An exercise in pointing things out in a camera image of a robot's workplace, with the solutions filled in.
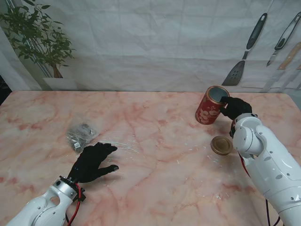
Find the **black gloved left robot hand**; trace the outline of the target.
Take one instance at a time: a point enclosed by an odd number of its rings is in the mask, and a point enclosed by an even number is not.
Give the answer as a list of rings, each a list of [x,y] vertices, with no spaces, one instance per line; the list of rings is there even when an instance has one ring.
[[[108,173],[117,171],[117,165],[100,168],[100,164],[118,148],[109,143],[96,143],[94,146],[86,146],[77,158],[68,179],[75,183],[89,183]]]

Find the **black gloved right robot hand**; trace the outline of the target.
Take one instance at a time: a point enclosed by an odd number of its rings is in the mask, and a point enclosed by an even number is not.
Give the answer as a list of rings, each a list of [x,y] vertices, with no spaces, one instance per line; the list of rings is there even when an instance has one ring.
[[[220,112],[231,120],[244,113],[252,113],[251,105],[240,98],[222,97],[221,102],[226,104],[226,107],[221,108]]]

